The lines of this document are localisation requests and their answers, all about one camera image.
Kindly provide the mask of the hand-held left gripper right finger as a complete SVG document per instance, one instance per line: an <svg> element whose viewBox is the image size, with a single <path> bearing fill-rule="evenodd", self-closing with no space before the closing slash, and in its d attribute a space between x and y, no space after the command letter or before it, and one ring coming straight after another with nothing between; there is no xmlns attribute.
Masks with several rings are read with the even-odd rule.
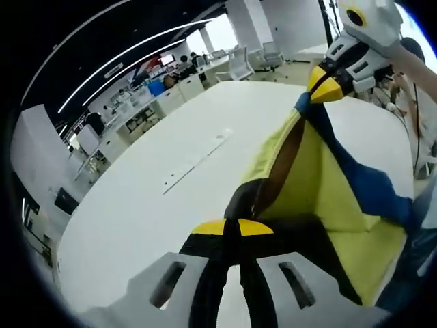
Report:
<svg viewBox="0 0 437 328"><path fill-rule="evenodd" d="M298 314L320 309L315 287L338 293L338 256L317 218L271 219L264 234L243 235L240 284L252 327L327 327L321 316Z"/></svg>

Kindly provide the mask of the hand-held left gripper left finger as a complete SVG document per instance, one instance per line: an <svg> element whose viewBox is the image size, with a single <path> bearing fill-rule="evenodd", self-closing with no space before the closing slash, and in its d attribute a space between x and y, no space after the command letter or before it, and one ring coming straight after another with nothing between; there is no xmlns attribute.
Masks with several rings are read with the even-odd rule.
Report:
<svg viewBox="0 0 437 328"><path fill-rule="evenodd" d="M196 227L178 253L166 253L133 277L131 327L215 327L226 283L225 221Z"/></svg>

